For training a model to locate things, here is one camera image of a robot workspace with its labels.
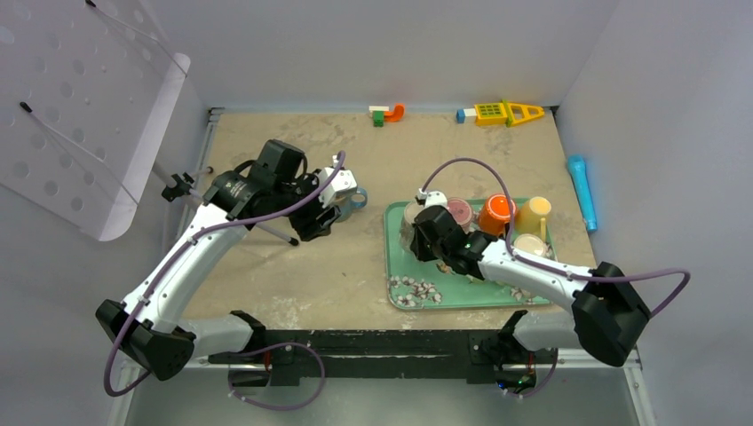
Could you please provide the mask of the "cream floral mug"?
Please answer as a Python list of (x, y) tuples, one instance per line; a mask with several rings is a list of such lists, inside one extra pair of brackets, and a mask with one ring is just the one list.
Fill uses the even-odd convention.
[(551, 246), (539, 236), (531, 233), (524, 233), (517, 236), (513, 242), (513, 247), (516, 250), (531, 255), (552, 259)]

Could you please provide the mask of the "pink ghost mug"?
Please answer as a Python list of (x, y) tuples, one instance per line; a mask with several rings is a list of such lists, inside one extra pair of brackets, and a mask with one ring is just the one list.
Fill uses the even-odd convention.
[(451, 197), (447, 201), (447, 209), (461, 228), (469, 233), (474, 224), (476, 212), (472, 205), (459, 197)]

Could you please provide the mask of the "orange mug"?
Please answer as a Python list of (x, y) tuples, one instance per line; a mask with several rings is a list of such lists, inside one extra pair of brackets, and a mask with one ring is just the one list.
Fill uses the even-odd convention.
[(517, 204), (503, 193), (490, 195), (477, 216), (479, 229), (495, 237), (503, 238), (509, 231), (511, 219), (517, 213)]

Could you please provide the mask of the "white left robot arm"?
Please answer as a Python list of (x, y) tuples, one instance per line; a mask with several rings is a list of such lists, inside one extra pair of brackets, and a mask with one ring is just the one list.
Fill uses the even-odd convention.
[(250, 230), (286, 217), (296, 232), (291, 244), (330, 234), (340, 215), (337, 201), (357, 183), (345, 152), (331, 165), (309, 170), (305, 153), (277, 139), (257, 158), (218, 174), (194, 218), (158, 266), (123, 300), (104, 300), (95, 317), (113, 344), (106, 369), (122, 352), (147, 375), (166, 381), (195, 358), (224, 352), (241, 362), (262, 357), (261, 325), (244, 312), (190, 321), (183, 312), (221, 258)]

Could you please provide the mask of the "blue butterfly mug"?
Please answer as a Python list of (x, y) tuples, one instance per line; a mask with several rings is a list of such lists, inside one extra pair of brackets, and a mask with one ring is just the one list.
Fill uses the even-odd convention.
[(369, 196), (367, 191), (359, 186), (357, 190), (337, 203), (340, 215), (337, 218), (337, 222), (344, 222), (347, 220), (354, 211), (363, 209), (368, 204)]

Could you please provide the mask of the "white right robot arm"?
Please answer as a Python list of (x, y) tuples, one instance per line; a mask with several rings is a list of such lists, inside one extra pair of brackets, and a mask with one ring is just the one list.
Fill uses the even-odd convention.
[(630, 279), (612, 264), (592, 269), (516, 250), (491, 234), (465, 232), (442, 206), (423, 209), (413, 227), (411, 248), (420, 260), (440, 260), (457, 274), (525, 289), (560, 307), (517, 314), (504, 326), (498, 348), (508, 360), (540, 349), (581, 348), (621, 367), (651, 319)]

